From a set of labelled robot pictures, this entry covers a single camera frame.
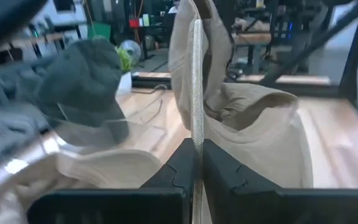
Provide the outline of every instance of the green plant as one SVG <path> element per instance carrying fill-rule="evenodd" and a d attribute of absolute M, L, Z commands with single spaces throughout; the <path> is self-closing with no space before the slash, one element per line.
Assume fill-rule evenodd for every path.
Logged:
<path fill-rule="evenodd" d="M 128 52 L 120 47 L 117 48 L 117 53 L 121 59 L 121 69 L 124 73 L 129 72 L 132 69 L 132 59 Z"/>

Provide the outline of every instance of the black metal frame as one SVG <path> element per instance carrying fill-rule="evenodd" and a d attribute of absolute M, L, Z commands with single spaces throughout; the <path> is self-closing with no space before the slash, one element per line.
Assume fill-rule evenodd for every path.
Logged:
<path fill-rule="evenodd" d="M 315 40 L 311 45 L 307 46 L 299 55 L 284 64 L 281 69 L 268 73 L 259 82 L 252 81 L 236 81 L 238 83 L 253 83 L 270 88 L 287 91 L 298 96 L 325 97 L 325 98 L 347 98 L 353 105 L 357 105 L 357 68 L 358 68 L 358 26 L 354 34 L 351 50 L 349 52 L 343 76 L 339 85 L 316 85 L 316 84 L 300 84 L 300 83 L 277 83 L 286 71 L 290 70 L 297 63 L 307 58 L 316 49 L 323 46 L 331 37 L 343 30 L 352 21 L 358 18 L 358 2 L 336 25 Z M 136 88 L 154 88 L 157 85 L 166 85 L 170 88 L 170 78 L 146 78 L 134 77 L 133 85 Z"/>

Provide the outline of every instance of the red object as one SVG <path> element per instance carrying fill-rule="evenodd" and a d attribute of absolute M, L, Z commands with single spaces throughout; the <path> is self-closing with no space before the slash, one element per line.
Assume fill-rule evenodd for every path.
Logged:
<path fill-rule="evenodd" d="M 129 27 L 130 28 L 138 28 L 139 25 L 139 20 L 138 19 L 129 19 Z"/>

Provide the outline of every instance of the white container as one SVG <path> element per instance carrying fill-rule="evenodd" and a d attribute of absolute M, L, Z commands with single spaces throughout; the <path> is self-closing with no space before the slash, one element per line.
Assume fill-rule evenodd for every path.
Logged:
<path fill-rule="evenodd" d="M 127 72 L 122 75 L 121 80 L 119 81 L 118 90 L 116 95 L 125 95 L 130 93 L 132 90 L 132 75 L 131 72 Z"/>

